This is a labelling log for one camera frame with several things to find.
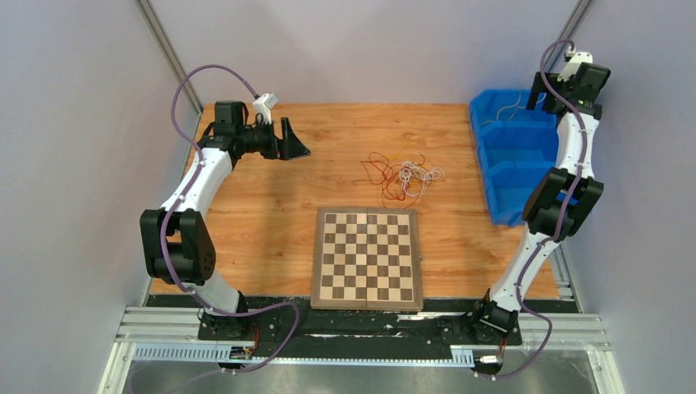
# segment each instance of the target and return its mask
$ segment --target white wall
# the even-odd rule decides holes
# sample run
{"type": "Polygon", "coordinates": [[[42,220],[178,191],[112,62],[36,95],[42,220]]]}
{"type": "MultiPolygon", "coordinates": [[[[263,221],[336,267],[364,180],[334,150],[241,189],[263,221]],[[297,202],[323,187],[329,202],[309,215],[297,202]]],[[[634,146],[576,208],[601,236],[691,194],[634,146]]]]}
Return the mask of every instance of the white wall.
{"type": "MultiPolygon", "coordinates": [[[[188,71],[221,63],[283,102],[468,103],[538,67],[575,0],[153,0],[188,71]]],[[[211,71],[205,102],[250,99],[211,71]]]]}
{"type": "Polygon", "coordinates": [[[0,391],[95,392],[181,175],[176,82],[127,0],[3,2],[0,53],[0,391]]]}
{"type": "Polygon", "coordinates": [[[631,394],[694,392],[696,2],[597,0],[576,36],[608,66],[593,167],[604,196],[567,241],[631,394]]]}

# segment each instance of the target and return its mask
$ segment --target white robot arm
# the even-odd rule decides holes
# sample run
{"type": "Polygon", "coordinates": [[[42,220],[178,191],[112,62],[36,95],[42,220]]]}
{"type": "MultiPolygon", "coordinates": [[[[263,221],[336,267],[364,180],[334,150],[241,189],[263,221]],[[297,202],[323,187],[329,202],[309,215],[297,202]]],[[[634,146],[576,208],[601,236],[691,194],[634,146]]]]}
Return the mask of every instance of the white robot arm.
{"type": "MultiPolygon", "coordinates": [[[[567,64],[561,73],[546,73],[545,76],[551,87],[578,110],[580,119],[555,95],[547,94],[543,110],[559,119],[556,165],[524,207],[524,238],[515,256],[502,277],[477,302],[468,321],[467,331],[476,342],[490,343],[507,337],[522,309],[520,302],[543,262],[561,241],[578,231],[603,191],[603,184],[594,180],[591,165],[594,132],[602,116],[602,107],[594,100],[610,71],[594,65],[589,53],[567,53],[565,60],[567,64]],[[574,183],[572,199],[563,211],[564,193],[573,189],[574,183]],[[559,221],[561,226],[556,233],[559,221]]],[[[534,108],[541,93],[549,93],[549,90],[537,73],[527,109],[534,108]]]]}
{"type": "Polygon", "coordinates": [[[145,262],[148,274],[173,284],[164,262],[160,231],[164,215],[173,209],[167,235],[181,234],[181,241],[167,241],[167,250],[177,276],[208,305],[229,313],[245,311],[243,296],[229,286],[215,269],[215,249],[204,218],[222,181],[230,175],[245,153],[259,152],[268,159],[292,160],[310,155],[309,149],[295,136],[290,121],[281,119],[283,138],[275,136],[271,108],[274,94],[264,94],[254,102],[257,120],[247,125],[248,110],[242,102],[215,103],[215,121],[208,125],[198,141],[203,160],[194,156],[179,187],[160,209],[145,210],[140,217],[145,262]],[[190,180],[195,182],[188,188],[190,180]]]}

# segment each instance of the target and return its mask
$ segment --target wood grain surface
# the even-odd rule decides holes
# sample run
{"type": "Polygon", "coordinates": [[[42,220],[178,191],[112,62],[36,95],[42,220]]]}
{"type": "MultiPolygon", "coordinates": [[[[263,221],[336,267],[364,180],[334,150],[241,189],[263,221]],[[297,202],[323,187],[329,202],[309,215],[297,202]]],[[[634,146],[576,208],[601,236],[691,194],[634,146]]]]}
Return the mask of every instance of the wood grain surface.
{"type": "MultiPolygon", "coordinates": [[[[369,183],[360,161],[400,149],[394,163],[419,161],[421,153],[426,167],[445,172],[412,207],[424,295],[480,297],[502,275],[523,229],[490,223],[466,105],[278,104],[272,114],[276,134],[280,117],[289,117],[312,155],[282,162],[247,154],[220,186],[205,221],[217,270],[230,285],[249,295],[308,296],[317,209],[381,207],[380,186],[369,183]]],[[[209,104],[199,135],[213,119],[209,104]]],[[[178,289],[155,280],[151,291],[178,289]]],[[[558,297],[549,263],[528,297],[558,297]]]]}

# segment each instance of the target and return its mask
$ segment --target chessboard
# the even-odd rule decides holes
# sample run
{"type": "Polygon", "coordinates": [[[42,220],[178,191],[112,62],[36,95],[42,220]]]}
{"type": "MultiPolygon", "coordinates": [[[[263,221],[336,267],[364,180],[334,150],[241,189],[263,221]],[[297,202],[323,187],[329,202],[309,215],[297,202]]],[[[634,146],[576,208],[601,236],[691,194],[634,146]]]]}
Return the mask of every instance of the chessboard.
{"type": "Polygon", "coordinates": [[[321,208],[311,305],[421,310],[420,260],[414,209],[321,208]]]}

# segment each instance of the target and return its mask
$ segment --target blue plastic bin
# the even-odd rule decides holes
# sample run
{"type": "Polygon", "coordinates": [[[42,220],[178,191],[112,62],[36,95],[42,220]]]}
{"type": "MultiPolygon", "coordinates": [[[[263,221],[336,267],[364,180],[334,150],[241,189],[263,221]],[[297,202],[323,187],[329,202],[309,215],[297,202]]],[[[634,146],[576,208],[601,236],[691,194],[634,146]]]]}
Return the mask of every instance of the blue plastic bin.
{"type": "MultiPolygon", "coordinates": [[[[529,97],[522,90],[517,104],[523,107],[529,97]]],[[[518,101],[520,91],[489,89],[477,96],[469,107],[474,130],[478,164],[488,212],[493,224],[523,224],[522,210],[534,188],[556,162],[558,135],[556,117],[541,110],[518,108],[498,110],[518,101]]]]}

